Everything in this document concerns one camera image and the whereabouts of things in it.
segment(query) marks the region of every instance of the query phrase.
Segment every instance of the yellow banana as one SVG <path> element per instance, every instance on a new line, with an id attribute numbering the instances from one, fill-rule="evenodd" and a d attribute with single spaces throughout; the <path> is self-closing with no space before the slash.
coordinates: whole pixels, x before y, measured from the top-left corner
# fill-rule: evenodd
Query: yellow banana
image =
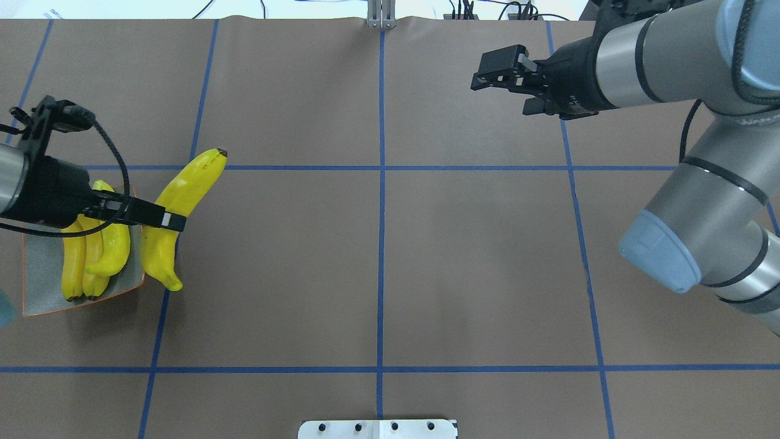
<path id="1" fill-rule="evenodd" d="M 222 149 L 209 149 L 200 154 L 168 183 L 156 203 L 165 207 L 168 212 L 190 216 L 195 206 L 222 175 L 227 161 L 228 153 Z M 182 281 L 174 270 L 176 238 L 179 233 L 144 227 L 142 236 L 141 265 L 144 271 L 162 282 L 169 291 L 181 290 Z"/>
<path id="2" fill-rule="evenodd" d="M 78 216 L 78 222 L 84 230 L 95 228 L 103 223 L 98 219 L 87 218 L 84 215 Z M 84 239 L 87 241 L 85 265 L 92 265 L 99 261 L 100 257 L 103 256 L 103 233 L 97 232 L 96 234 L 88 234 Z M 81 282 L 84 288 L 84 295 L 90 300 L 100 297 L 108 286 L 108 278 L 105 276 L 89 274 L 87 272 L 82 272 L 82 274 L 83 278 Z"/>
<path id="3" fill-rule="evenodd" d="M 114 189 L 103 180 L 97 180 L 92 188 L 98 191 Z M 84 270 L 88 274 L 111 277 L 122 271 L 130 256 L 130 230 L 124 224 L 112 224 L 103 229 L 103 254 L 100 260 L 88 265 Z"/>
<path id="4" fill-rule="evenodd" d="M 78 221 L 62 229 L 63 232 L 73 233 L 82 231 Z M 87 240 L 84 237 L 65 237 L 62 239 L 65 248 L 65 259 L 62 263 L 62 296 L 72 302 L 81 297 L 84 290 L 81 286 L 84 274 L 84 259 L 87 256 Z"/>

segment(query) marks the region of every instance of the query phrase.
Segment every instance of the metal clamp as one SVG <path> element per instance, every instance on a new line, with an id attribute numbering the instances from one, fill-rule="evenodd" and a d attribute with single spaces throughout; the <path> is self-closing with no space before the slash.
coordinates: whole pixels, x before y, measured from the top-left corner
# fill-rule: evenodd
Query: metal clamp
<path id="1" fill-rule="evenodd" d="M 454 419 L 307 421 L 298 439 L 458 439 Z"/>
<path id="2" fill-rule="evenodd" d="M 374 29 L 395 27 L 395 0 L 368 0 L 367 25 Z"/>

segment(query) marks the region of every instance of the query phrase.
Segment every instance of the square plate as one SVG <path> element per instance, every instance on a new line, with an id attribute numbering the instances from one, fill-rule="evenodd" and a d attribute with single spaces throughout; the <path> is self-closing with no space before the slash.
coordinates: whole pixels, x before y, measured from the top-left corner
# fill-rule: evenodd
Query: square plate
<path id="1" fill-rule="evenodd" d="M 29 226 L 36 230 L 57 232 L 52 227 Z M 140 257 L 141 226 L 130 227 L 130 255 L 125 267 L 108 281 L 103 294 L 97 300 L 84 296 L 68 302 L 62 296 L 62 264 L 65 249 L 62 239 L 23 235 L 22 237 L 22 315 L 40 316 L 50 312 L 79 308 L 101 302 L 134 290 L 144 284 L 144 268 Z"/>

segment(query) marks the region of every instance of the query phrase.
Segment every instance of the metal plate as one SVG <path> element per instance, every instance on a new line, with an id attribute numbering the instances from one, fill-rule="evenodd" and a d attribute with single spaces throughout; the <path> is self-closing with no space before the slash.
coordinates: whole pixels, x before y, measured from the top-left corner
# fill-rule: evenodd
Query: metal plate
<path id="1" fill-rule="evenodd" d="M 58 231 L 49 227 L 36 227 L 41 230 Z M 140 258 L 141 229 L 130 227 L 130 256 L 125 268 L 111 277 L 105 292 L 98 300 L 86 300 L 84 297 L 68 302 L 62 296 L 60 288 L 64 248 L 62 239 L 54 237 L 27 236 L 23 239 L 23 305 L 24 316 L 38 316 L 50 312 L 73 309 L 98 303 L 134 290 L 144 283 L 144 269 Z"/>
<path id="2" fill-rule="evenodd" d="M 298 439 L 457 439 L 458 422 L 446 419 L 307 421 Z"/>

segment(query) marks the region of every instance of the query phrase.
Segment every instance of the black cable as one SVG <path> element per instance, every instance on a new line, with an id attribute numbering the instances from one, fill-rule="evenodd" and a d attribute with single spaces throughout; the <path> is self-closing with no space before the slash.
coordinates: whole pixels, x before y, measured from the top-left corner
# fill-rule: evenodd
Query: black cable
<path id="1" fill-rule="evenodd" d="M 208 1 L 208 3 L 206 4 L 206 6 L 204 6 L 204 7 L 203 7 L 203 8 L 200 10 L 200 12 L 199 12 L 199 13 L 195 14 L 195 16 L 193 17 L 193 20 L 195 20 L 195 19 L 196 19 L 196 18 L 197 18 L 197 17 L 198 17 L 200 14 L 202 14 L 202 13 L 203 13 L 203 11 L 205 11 L 206 9 L 208 9 L 208 7 L 209 7 L 209 6 L 211 6 L 211 3 L 214 3 L 214 0 L 209 0 L 209 1 Z"/>
<path id="2" fill-rule="evenodd" d="M 498 20 L 500 21 L 502 18 L 504 18 L 504 12 L 506 12 L 506 9 L 510 6 L 517 6 L 518 9 L 522 8 L 523 5 L 520 5 L 520 2 L 509 2 L 504 3 L 504 9 L 501 10 L 501 15 L 498 16 Z"/>
<path id="3" fill-rule="evenodd" d="M 537 17 L 540 17 L 540 16 L 557 16 L 558 18 L 563 18 L 566 21 L 571 21 L 568 18 L 566 18 L 564 16 L 560 16 L 558 14 L 534 14 L 534 15 L 529 16 L 528 18 L 526 18 L 526 20 L 533 20 L 533 19 L 535 19 Z"/>
<path id="4" fill-rule="evenodd" d="M 736 90 L 736 94 L 744 101 L 755 105 L 778 105 L 780 104 L 780 97 L 769 98 L 754 95 L 742 75 L 747 31 L 750 29 L 750 20 L 753 18 L 755 3 L 755 0 L 745 0 L 742 13 L 739 15 L 739 25 L 736 28 L 734 54 L 732 56 L 732 85 L 734 90 Z"/>
<path id="5" fill-rule="evenodd" d="M 696 115 L 696 111 L 701 106 L 702 100 L 697 99 L 688 112 L 688 117 L 685 119 L 685 125 L 682 126 L 682 136 L 680 137 L 680 162 L 685 158 L 685 148 L 688 144 L 688 131 L 690 130 L 690 124 L 693 122 L 693 117 Z"/>
<path id="6" fill-rule="evenodd" d="M 122 172 L 122 184 L 124 185 L 122 194 L 125 196 L 125 198 L 122 200 L 122 204 L 119 206 L 119 210 L 116 211 L 116 213 L 114 214 L 114 216 L 112 216 L 111 219 L 103 222 L 100 226 L 93 227 L 89 230 L 82 230 L 80 232 L 68 232 L 68 233 L 47 232 L 43 230 L 32 230 L 24 227 L 13 226 L 11 224 L 6 224 L 6 223 L 0 223 L 0 229 L 6 229 L 14 232 L 19 232 L 21 234 L 29 234 L 29 235 L 42 236 L 42 237 L 82 237 L 82 236 L 87 236 L 89 234 L 95 234 L 103 230 L 104 228 L 110 226 L 113 221 L 118 220 L 119 217 L 124 215 L 125 210 L 127 209 L 127 205 L 130 203 L 130 178 L 127 173 L 127 166 L 125 165 L 125 161 L 122 159 L 122 155 L 119 154 L 119 150 L 116 149 L 116 145 L 114 145 L 114 142 L 108 136 L 108 133 L 105 132 L 103 127 L 101 127 L 101 125 L 95 119 L 94 114 L 88 112 L 84 115 L 84 117 L 86 117 L 94 125 L 95 130 L 103 138 L 103 141 L 105 141 L 105 144 L 108 146 L 108 149 L 111 150 L 111 153 L 114 155 L 114 158 L 116 159 L 116 162 L 119 165 L 119 171 Z"/>
<path id="7" fill-rule="evenodd" d="M 526 5 L 523 7 L 523 11 L 522 12 L 517 11 L 517 18 L 516 19 L 517 20 L 521 20 L 521 17 L 522 17 L 523 20 L 526 20 L 525 17 L 528 17 L 529 15 L 531 15 L 531 7 L 532 6 L 533 5 L 531 5 L 531 2 L 526 3 Z"/>

